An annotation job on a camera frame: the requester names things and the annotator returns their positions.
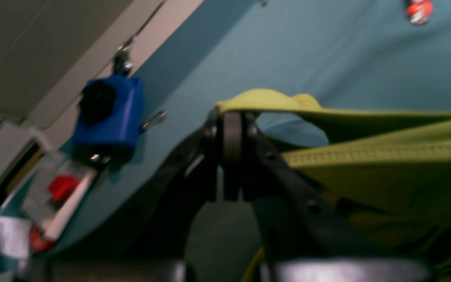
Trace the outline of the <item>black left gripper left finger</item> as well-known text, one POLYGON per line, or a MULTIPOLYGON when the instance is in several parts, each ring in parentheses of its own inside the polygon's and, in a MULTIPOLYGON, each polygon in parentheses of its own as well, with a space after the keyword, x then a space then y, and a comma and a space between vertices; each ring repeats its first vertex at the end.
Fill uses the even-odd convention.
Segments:
POLYGON ((212 110, 99 227, 49 262, 49 280, 193 282, 183 253, 193 218, 216 197, 219 136, 212 110))

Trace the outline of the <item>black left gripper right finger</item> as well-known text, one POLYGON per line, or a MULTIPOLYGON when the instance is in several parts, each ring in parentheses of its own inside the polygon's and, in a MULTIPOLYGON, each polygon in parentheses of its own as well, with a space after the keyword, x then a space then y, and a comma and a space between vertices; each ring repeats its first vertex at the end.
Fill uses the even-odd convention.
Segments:
POLYGON ((225 197, 251 202, 265 258, 254 282, 431 282, 423 260, 398 255, 352 228, 292 170, 251 113, 223 115, 225 197))

